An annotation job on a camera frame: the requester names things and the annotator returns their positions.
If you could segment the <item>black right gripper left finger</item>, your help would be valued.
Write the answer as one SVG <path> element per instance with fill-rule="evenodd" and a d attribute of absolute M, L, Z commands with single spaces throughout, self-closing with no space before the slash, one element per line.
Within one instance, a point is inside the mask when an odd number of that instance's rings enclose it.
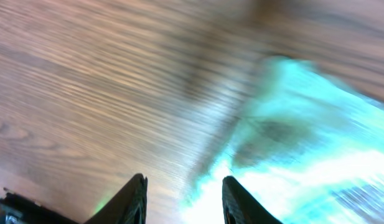
<path fill-rule="evenodd" d="M 145 224 L 148 178 L 134 175 L 121 190 L 85 224 Z"/>

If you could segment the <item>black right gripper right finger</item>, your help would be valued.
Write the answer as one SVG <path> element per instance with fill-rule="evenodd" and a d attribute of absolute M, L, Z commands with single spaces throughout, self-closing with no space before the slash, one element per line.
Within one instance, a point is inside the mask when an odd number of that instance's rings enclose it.
<path fill-rule="evenodd" d="M 222 181 L 225 224 L 281 224 L 233 176 Z"/>

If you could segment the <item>teal tissue pack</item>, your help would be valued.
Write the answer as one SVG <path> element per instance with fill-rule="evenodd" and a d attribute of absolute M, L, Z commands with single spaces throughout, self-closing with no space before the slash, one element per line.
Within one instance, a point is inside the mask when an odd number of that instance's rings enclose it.
<path fill-rule="evenodd" d="M 384 104 L 312 62 L 270 57 L 190 183 L 184 223 L 222 223 L 233 176 L 282 223 L 384 223 Z"/>

